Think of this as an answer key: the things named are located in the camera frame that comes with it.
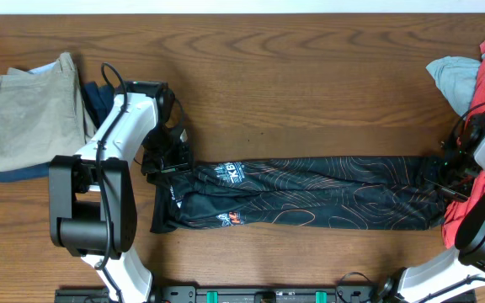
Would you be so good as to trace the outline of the black printed cycling jersey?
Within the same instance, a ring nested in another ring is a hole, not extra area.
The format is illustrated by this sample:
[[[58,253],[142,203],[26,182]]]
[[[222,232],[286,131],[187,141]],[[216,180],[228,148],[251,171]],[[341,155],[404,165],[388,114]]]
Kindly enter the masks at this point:
[[[443,220],[438,157],[306,157],[201,163],[156,190],[151,231],[252,223],[423,231]]]

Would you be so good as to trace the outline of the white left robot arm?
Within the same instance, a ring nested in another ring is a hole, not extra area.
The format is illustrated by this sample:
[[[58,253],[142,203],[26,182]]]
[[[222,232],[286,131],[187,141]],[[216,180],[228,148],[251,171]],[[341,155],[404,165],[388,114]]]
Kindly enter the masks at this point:
[[[51,240],[91,266],[102,289],[57,290],[56,302],[153,302],[152,272],[133,242],[137,208],[130,168],[144,151],[148,181],[190,173],[193,157],[181,123],[166,126],[178,103],[166,82],[124,82],[104,123],[72,156],[49,166]]]

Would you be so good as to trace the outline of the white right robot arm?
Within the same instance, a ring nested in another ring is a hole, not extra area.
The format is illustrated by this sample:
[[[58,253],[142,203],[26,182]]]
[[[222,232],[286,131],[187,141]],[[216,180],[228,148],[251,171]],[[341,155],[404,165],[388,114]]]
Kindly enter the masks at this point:
[[[485,172],[485,136],[474,151]],[[389,278],[372,302],[444,302],[485,287],[485,193],[456,233],[455,246],[418,267]]]

